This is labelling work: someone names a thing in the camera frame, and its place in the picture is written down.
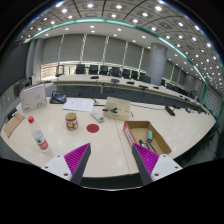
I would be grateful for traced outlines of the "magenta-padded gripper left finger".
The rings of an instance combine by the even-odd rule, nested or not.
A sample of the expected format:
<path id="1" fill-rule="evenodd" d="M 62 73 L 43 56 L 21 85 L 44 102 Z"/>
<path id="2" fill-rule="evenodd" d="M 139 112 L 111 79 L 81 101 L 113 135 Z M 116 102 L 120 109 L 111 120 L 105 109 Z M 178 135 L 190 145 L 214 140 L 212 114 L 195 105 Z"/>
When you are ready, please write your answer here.
<path id="1" fill-rule="evenodd" d="M 56 155 L 42 169 L 79 185 L 90 154 L 91 145 L 87 143 L 66 155 Z"/>

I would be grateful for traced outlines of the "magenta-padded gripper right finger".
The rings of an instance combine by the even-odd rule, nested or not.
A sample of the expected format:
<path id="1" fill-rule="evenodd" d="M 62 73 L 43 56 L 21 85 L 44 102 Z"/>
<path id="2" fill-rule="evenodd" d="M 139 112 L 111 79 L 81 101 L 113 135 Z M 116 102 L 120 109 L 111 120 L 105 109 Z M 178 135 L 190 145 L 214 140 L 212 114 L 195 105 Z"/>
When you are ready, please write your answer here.
<path id="1" fill-rule="evenodd" d="M 132 154 L 135 158 L 144 185 L 182 169 L 182 167 L 167 154 L 157 155 L 136 143 L 132 144 Z"/>

